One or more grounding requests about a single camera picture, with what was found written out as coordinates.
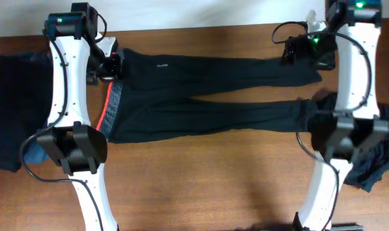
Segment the black leggings red waistband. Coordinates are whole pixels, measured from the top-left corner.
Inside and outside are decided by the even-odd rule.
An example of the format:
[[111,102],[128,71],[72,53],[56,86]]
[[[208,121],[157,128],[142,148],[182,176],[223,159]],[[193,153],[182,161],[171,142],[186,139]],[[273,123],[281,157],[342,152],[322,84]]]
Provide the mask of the black leggings red waistband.
[[123,50],[123,76],[108,86],[97,125],[111,143],[161,141],[228,130],[306,132],[317,110],[308,99],[221,103],[204,95],[252,87],[301,87],[321,81],[308,60],[144,55]]

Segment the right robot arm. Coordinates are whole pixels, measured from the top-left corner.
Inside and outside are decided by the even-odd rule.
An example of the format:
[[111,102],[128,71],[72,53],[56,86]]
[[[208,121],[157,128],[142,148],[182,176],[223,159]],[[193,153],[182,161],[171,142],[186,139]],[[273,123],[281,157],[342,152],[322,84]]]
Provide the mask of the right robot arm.
[[297,44],[315,59],[338,51],[338,93],[331,116],[312,136],[315,170],[303,206],[296,212],[292,230],[362,230],[361,226],[332,225],[341,187],[360,155],[389,133],[380,118],[376,99],[376,49],[381,34],[380,1],[327,1],[325,21],[308,17],[303,35],[283,40],[283,59],[297,57]]

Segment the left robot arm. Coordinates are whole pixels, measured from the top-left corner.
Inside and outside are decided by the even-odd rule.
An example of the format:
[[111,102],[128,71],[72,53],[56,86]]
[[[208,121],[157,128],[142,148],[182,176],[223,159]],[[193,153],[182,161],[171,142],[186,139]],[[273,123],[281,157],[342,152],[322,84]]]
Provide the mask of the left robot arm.
[[89,3],[73,3],[67,13],[45,21],[53,59],[53,96],[47,128],[37,142],[68,175],[86,230],[118,230],[108,202],[104,171],[107,140],[91,126],[87,85],[122,78],[117,41],[98,32],[102,16]]

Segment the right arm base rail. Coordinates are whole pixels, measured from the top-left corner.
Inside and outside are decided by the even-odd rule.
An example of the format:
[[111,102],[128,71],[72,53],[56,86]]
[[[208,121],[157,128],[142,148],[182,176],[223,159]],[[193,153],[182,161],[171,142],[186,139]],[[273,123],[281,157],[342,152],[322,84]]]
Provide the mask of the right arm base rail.
[[364,231],[364,226],[357,224],[340,224],[333,225],[330,231]]

